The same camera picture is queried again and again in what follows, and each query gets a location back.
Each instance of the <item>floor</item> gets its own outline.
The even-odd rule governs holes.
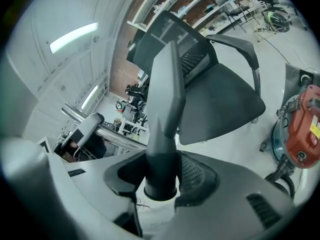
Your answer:
[[[261,14],[256,15],[258,21],[263,24]],[[290,31],[286,33],[261,32],[261,36],[272,43],[294,66],[305,69],[311,67],[320,73],[320,49],[317,41],[310,30],[303,30],[300,22],[292,18]],[[236,26],[235,30],[230,27],[223,34],[245,39],[254,44],[254,49],[259,60],[259,71],[261,78],[261,97],[265,102],[266,111],[259,118],[257,124],[246,124],[243,127],[218,138],[202,143],[191,145],[181,145],[177,148],[182,151],[198,153],[215,159],[228,161],[230,163],[242,165],[254,171],[261,177],[266,177],[276,169],[276,164],[270,153],[259,152],[260,143],[268,136],[272,125],[276,122],[276,110],[280,108],[284,84],[285,84],[285,63],[284,57],[268,42],[258,36],[253,29],[258,27],[254,20],[245,23],[243,27],[246,33]],[[214,44],[219,62],[234,70],[240,77],[246,80],[253,87],[253,77],[251,69],[246,60],[234,48],[222,44]],[[319,181],[319,164],[309,170],[296,169],[291,176],[296,187],[294,203],[303,203],[312,193],[315,185]],[[173,216],[174,200],[167,202],[155,202],[146,198],[143,193],[143,185],[137,191],[137,197],[141,204],[148,207],[140,207],[138,210],[141,224],[151,223],[152,213],[159,214],[158,218],[153,216],[153,225],[157,225],[165,217]]]

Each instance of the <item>vent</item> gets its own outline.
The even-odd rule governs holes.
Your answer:
[[[77,175],[80,175],[80,174],[84,174],[85,172],[86,172],[85,170],[76,169],[76,170],[68,171],[68,174],[69,174],[70,177],[73,177],[73,176],[77,176]]]
[[[246,197],[265,229],[270,228],[281,219],[281,216],[271,207],[263,196],[257,193]]]

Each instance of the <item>metal pipe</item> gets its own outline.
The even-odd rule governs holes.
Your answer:
[[[65,103],[61,108],[62,113],[71,118],[77,125],[82,123],[87,116],[82,113],[80,110],[76,109],[74,106],[71,106],[69,103]],[[104,124],[100,124],[95,130],[95,134],[102,137],[104,140],[129,151],[134,150],[145,150],[146,145],[135,141],[133,139],[127,138],[122,134],[113,131]]]

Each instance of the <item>yellow sticker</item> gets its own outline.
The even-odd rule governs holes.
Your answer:
[[[318,138],[320,139],[320,128],[318,128],[318,118],[314,115],[312,119],[312,123],[310,126],[310,131]]]

